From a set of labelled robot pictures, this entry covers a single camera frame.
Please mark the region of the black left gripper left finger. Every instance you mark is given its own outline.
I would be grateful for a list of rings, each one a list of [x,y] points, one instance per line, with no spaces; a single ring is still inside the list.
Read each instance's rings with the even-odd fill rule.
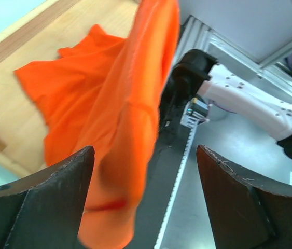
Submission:
[[[0,248],[75,248],[94,165],[87,146],[0,186]]]

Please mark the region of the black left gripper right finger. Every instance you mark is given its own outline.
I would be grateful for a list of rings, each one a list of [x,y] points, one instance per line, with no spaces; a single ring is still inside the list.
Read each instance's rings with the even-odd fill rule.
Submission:
[[[196,158],[216,248],[292,248],[292,185],[203,145]]]

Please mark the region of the orange t shirt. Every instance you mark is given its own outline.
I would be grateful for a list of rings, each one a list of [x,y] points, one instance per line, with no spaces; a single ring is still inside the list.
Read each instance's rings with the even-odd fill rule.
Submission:
[[[15,71],[49,128],[48,166],[94,148],[78,233],[87,248],[124,248],[133,238],[178,35],[178,1],[142,1],[127,38],[95,24],[59,59]]]

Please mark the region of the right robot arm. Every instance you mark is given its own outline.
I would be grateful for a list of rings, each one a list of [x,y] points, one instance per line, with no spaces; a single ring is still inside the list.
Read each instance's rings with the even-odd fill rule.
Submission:
[[[191,49],[173,67],[160,102],[160,127],[171,112],[200,96],[263,128],[292,159],[292,104],[232,74],[212,55]]]

